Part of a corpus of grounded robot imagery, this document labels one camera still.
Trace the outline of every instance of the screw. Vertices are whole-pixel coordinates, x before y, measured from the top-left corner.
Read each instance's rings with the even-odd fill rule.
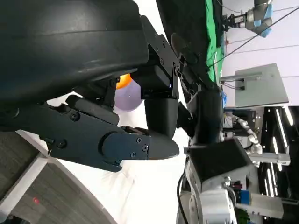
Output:
[[[114,86],[115,86],[115,81],[112,80],[112,79],[110,80],[110,86],[111,86],[111,87],[114,87]]]
[[[149,149],[147,145],[142,146],[142,151],[146,152]]]
[[[177,68],[177,67],[174,69],[174,74],[175,74],[176,76],[178,76],[178,68]]]
[[[64,147],[66,147],[66,140],[59,141],[56,146],[57,146],[57,148],[64,148]]]
[[[72,112],[70,114],[70,119],[72,121],[78,121],[80,119],[80,114],[78,112]]]

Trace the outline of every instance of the industrial robot arm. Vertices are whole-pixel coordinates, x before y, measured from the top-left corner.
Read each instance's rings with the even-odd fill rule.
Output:
[[[0,130],[36,133],[59,159],[117,172],[121,160],[176,156],[172,137],[187,111],[178,77],[191,95],[218,89],[198,56],[177,56],[132,0],[8,1],[0,20]],[[147,130],[117,126],[115,88],[127,73],[141,87]],[[71,91],[82,98],[47,104]],[[188,111],[180,118],[192,121]]]
[[[255,0],[254,8],[247,13],[235,16],[231,14],[230,17],[223,17],[224,30],[228,31],[230,28],[246,28],[262,37],[266,37],[270,32],[272,25],[272,4],[271,0]]]

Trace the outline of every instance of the ceiling light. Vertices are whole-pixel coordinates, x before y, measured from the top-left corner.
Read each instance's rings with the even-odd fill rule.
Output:
[[[275,180],[275,175],[274,175],[273,163],[271,163],[271,170],[272,170],[273,184],[276,185],[276,180]]]
[[[289,107],[288,106],[284,106],[283,108],[285,110],[286,117],[288,118],[290,125],[293,126],[294,125],[294,120],[293,120],[293,117],[291,115]]]
[[[267,176],[268,176],[268,182],[269,182],[270,195],[271,195],[271,197],[274,197],[271,173],[270,173],[269,169],[267,169]]]
[[[282,134],[282,138],[284,140],[285,147],[287,147],[288,144],[286,142],[285,131],[284,131],[284,128],[283,128],[282,123],[281,123],[281,119],[280,119],[280,115],[279,115],[278,109],[276,109],[276,115],[277,115],[277,119],[278,119],[280,131],[281,131],[281,134]]]
[[[266,196],[269,196],[267,180],[265,179]]]
[[[278,170],[279,170],[279,171],[282,171],[282,166],[281,166],[281,164],[277,164],[277,166],[278,166]]]
[[[272,141],[273,141],[274,151],[276,154],[278,154],[278,146],[277,146],[276,138],[273,137]]]

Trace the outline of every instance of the purple object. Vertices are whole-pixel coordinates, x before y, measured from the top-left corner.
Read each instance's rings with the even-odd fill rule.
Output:
[[[141,88],[134,80],[115,92],[115,106],[123,111],[133,111],[141,104]]]

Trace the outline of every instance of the white table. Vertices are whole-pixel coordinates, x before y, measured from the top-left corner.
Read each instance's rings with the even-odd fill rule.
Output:
[[[155,0],[135,0],[140,14],[146,15],[158,34],[164,34]],[[180,101],[185,102],[179,84]],[[66,96],[49,101],[59,105]],[[144,103],[132,112],[116,110],[120,116],[119,126],[147,128]],[[37,135],[29,134],[36,144],[47,150],[45,142]],[[118,173],[95,169],[62,161],[101,202],[118,224],[175,224],[178,211],[177,182],[184,170],[184,147],[188,136],[177,129],[173,138],[180,148],[180,155],[162,161],[123,161]]]

